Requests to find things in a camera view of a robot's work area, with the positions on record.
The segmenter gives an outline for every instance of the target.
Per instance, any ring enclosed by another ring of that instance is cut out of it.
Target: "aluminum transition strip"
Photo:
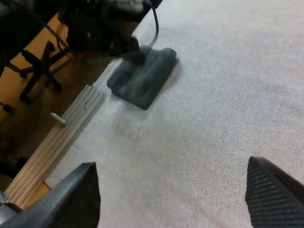
[[[11,203],[24,208],[28,199],[51,173],[67,148],[105,101],[106,95],[85,86],[62,116],[66,125],[57,123],[5,190]]]

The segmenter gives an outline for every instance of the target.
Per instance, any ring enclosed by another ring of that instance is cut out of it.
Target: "floor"
[[[49,26],[56,29],[58,25],[59,21],[55,16],[49,22]],[[119,26],[124,34],[130,35],[137,23],[120,22]],[[48,40],[56,43],[56,39],[50,32],[43,29],[26,50],[41,57]],[[67,60],[68,58],[64,57],[54,67],[60,66]],[[11,63],[19,68],[29,66],[22,55],[16,56]],[[14,113],[7,114],[0,109],[0,134],[13,141],[13,153],[17,157],[30,157],[55,124],[49,113],[63,114],[84,86],[91,85],[105,67],[105,64],[93,66],[73,62],[68,64],[55,75],[63,86],[63,91],[60,93],[55,92],[52,86],[46,88],[46,77],[43,76],[29,94],[33,98],[31,105],[26,105],[19,100],[19,95],[31,75],[28,75],[27,79],[22,79],[17,73],[6,68],[0,78],[0,101],[13,106]],[[11,180],[12,178],[0,175],[0,190],[5,190]]]
[[[31,199],[29,199],[29,201],[26,205],[26,208],[28,208],[29,206],[36,203],[40,198],[42,198],[43,196],[48,194],[50,191],[51,191],[51,189],[49,188],[49,186],[46,185],[45,183],[42,183],[40,185],[40,187],[37,189],[37,191],[35,192],[35,194],[31,197]]]

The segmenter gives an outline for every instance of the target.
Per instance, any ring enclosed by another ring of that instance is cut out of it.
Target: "folded towel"
[[[154,50],[142,46],[138,55],[124,60],[107,80],[117,97],[147,110],[165,84],[176,64],[170,48]]]

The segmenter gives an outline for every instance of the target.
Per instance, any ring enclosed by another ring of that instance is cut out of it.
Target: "carpet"
[[[96,162],[101,228],[251,227],[247,162],[304,183],[304,2],[165,0],[155,49],[179,59],[147,111],[109,94],[47,179]],[[152,40],[151,12],[135,31]]]

